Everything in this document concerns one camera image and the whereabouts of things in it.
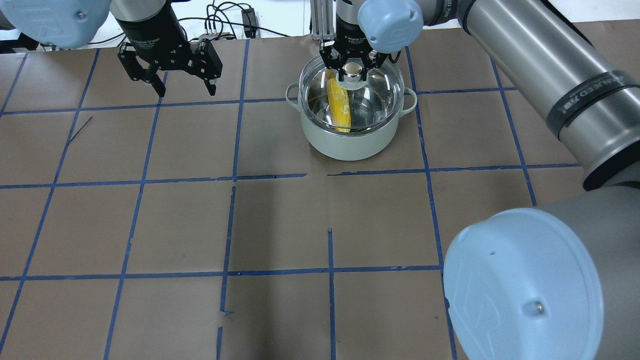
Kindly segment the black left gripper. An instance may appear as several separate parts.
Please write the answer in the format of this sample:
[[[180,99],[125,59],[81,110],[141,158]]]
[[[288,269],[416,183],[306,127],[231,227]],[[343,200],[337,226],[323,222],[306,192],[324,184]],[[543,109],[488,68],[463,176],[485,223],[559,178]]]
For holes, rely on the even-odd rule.
[[[216,95],[223,64],[213,39],[189,41],[171,7],[136,21],[118,19],[118,24],[127,39],[119,48],[118,59],[131,80],[145,81],[164,98],[166,86],[157,71],[184,71],[202,79],[209,95]]]

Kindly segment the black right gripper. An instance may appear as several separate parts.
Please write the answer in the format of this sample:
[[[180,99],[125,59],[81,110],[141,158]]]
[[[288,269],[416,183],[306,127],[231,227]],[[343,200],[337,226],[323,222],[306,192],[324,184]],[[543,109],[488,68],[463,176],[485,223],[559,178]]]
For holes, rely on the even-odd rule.
[[[390,54],[374,50],[357,24],[346,22],[338,15],[335,16],[335,20],[333,43],[329,44],[327,41],[320,45],[320,57],[333,77],[338,82],[344,82],[345,64],[356,59],[362,63],[363,76],[372,69],[381,68]]]

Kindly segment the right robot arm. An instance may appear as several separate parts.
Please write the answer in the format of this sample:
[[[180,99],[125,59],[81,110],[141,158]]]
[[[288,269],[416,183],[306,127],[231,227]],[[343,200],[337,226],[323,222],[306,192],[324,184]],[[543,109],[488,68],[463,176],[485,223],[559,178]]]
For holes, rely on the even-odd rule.
[[[639,165],[583,192],[573,164],[329,176],[332,357],[639,358]]]

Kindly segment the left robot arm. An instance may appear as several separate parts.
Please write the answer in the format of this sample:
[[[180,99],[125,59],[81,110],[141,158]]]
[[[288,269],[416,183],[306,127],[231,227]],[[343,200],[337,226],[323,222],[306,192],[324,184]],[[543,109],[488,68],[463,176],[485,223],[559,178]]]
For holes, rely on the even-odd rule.
[[[118,59],[132,81],[165,96],[158,71],[183,71],[217,93],[223,64],[208,38],[191,43],[169,0],[3,0],[1,13],[23,34],[62,49],[88,45],[109,15],[125,35]]]

